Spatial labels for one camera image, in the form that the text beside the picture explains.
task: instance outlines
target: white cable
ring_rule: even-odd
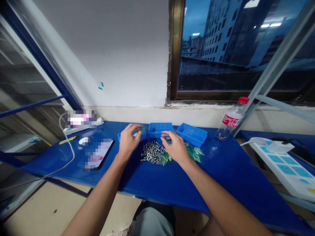
[[[253,143],[253,142],[254,142],[254,141],[248,141],[248,142],[245,142],[245,143],[240,144],[240,146],[243,146],[243,145],[248,144],[248,143]]]
[[[64,169],[64,168],[66,168],[66,167],[74,160],[75,155],[74,155],[74,151],[73,151],[72,145],[71,145],[71,143],[70,143],[70,141],[69,141],[69,139],[68,139],[66,133],[64,132],[63,128],[61,127],[61,117],[62,117],[64,114],[65,114],[65,113],[63,113],[63,114],[59,117],[59,127],[61,128],[62,132],[64,133],[64,135],[65,135],[65,137],[66,137],[67,142],[68,142],[69,145],[70,145],[70,148],[71,148],[71,151],[72,151],[72,154],[73,154],[73,158],[72,158],[64,167],[62,167],[62,168],[60,168],[60,169],[58,169],[58,170],[55,170],[54,172],[52,172],[52,173],[50,173],[50,174],[48,174],[48,175],[45,175],[45,176],[43,176],[43,177],[41,177],[41,178],[34,179],[34,180],[32,180],[32,181],[28,181],[28,182],[21,183],[21,184],[18,184],[18,185],[13,185],[13,186],[10,186],[10,187],[2,188],[2,189],[0,189],[0,192],[1,192],[1,191],[5,191],[5,190],[10,189],[10,188],[22,186],[22,185],[29,184],[29,183],[32,183],[32,182],[35,182],[35,181],[38,181],[38,180],[45,179],[45,178],[51,176],[52,174],[54,174],[54,173],[56,173],[56,172],[58,172],[58,171],[60,171],[60,170],[62,170],[62,169]]]
[[[240,146],[243,146],[243,145],[248,144],[248,143],[257,143],[259,145],[266,145],[266,140],[264,140],[262,138],[255,138],[255,139],[251,139],[245,143],[240,144]]]

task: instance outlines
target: bottle label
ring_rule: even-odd
[[[223,124],[230,127],[237,127],[241,121],[242,119],[234,119],[232,117],[229,117],[228,115],[225,115],[222,120]]]

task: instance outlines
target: plastic water bottle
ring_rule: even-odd
[[[221,142],[226,141],[230,137],[230,133],[242,121],[245,110],[244,105],[249,101],[248,97],[240,97],[237,104],[231,107],[222,119],[221,125],[216,132],[216,138]]]

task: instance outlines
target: sky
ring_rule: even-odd
[[[184,16],[183,39],[188,40],[193,33],[203,36],[209,11],[210,0],[186,0],[186,15]]]

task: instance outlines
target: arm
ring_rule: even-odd
[[[135,129],[140,126],[129,124],[122,131],[117,156],[63,232],[63,236],[92,236],[101,233],[116,196],[121,175],[132,152],[140,142],[141,131],[136,137],[133,136]]]
[[[170,131],[164,131],[162,136],[172,139],[172,145],[169,146],[167,141],[161,138],[166,151],[194,183],[225,235],[273,235],[228,191],[191,160],[182,137]]]

